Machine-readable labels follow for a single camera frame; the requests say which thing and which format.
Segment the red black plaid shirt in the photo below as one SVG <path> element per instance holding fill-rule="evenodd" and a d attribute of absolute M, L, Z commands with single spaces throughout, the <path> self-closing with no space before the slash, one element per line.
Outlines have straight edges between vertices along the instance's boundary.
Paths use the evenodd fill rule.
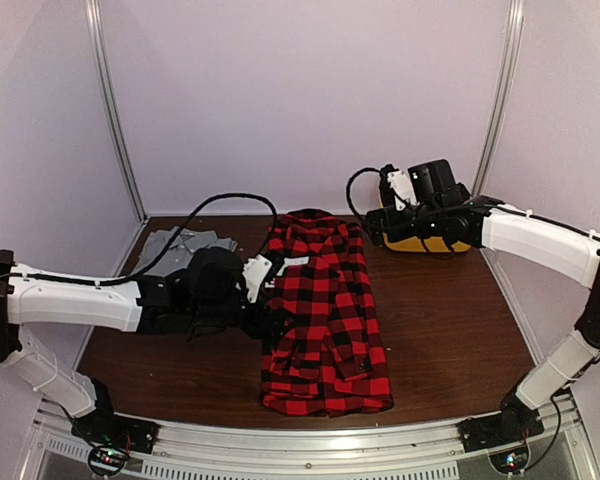
<path fill-rule="evenodd" d="M 379 413 L 394 405 L 361 227 L 328 212 L 281 216 L 269 308 L 284 323 L 263 349 L 261 403 L 288 416 Z"/>

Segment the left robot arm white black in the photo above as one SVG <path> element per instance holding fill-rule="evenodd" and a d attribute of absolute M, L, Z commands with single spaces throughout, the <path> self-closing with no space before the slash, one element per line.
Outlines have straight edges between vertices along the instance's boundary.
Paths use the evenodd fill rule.
<path fill-rule="evenodd" d="M 11 251 L 0 250 L 0 366 L 63 407 L 78 429 L 113 444 L 124 424 L 107 387 L 66 366 L 27 324 L 190 338 L 239 328 L 252 338 L 277 341 L 284 322 L 270 313 L 264 290 L 285 267 L 275 253 L 242 261 L 229 250 L 207 247 L 166 277 L 145 270 L 124 278 L 62 277 L 17 264 Z"/>

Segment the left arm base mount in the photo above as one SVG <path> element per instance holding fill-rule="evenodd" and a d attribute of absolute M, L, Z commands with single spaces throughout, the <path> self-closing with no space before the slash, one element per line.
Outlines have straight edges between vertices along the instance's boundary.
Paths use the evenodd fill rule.
<path fill-rule="evenodd" d="M 155 422 L 115 415 L 113 422 L 97 426 L 85 417 L 71 418 L 71 433 L 89 446 L 87 466 L 100 478 L 120 474 L 133 453 L 151 454 L 159 426 Z"/>

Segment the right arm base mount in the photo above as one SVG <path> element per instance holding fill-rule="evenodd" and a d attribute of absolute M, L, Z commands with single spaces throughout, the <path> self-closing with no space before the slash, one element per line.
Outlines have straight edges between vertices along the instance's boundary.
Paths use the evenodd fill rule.
<path fill-rule="evenodd" d="M 491 467 L 505 476 L 522 474 L 531 465 L 529 440 L 545 431 L 534 414 L 524 418 L 505 412 L 467 418 L 457 429 L 465 453 L 485 451 Z"/>

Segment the yellow plastic bin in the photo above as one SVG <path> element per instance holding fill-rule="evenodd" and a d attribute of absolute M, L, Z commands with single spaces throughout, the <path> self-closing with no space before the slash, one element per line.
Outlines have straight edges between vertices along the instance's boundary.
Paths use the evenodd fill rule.
<path fill-rule="evenodd" d="M 381 236 L 380 245 L 394 252 L 427 255 L 463 254 L 471 249 L 470 245 L 462 242 L 454 243 L 452 249 L 449 249 L 441 237 L 431 237 L 424 240 L 411 237 L 399 241 L 390 241 L 386 233 Z"/>

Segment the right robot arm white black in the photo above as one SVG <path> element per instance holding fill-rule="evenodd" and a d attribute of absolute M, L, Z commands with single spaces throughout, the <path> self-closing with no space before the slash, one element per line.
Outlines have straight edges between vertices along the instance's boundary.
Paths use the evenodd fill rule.
<path fill-rule="evenodd" d="M 400 170 L 377 170 L 380 206 L 361 216 L 376 244 L 415 241 L 426 253 L 454 254 L 460 246 L 504 252 L 546 267 L 588 289 L 572 331 L 505 398 L 493 419 L 499 440 L 515 440 L 531 413 L 600 361 L 600 233 L 584 231 L 470 194 L 445 159 Z"/>

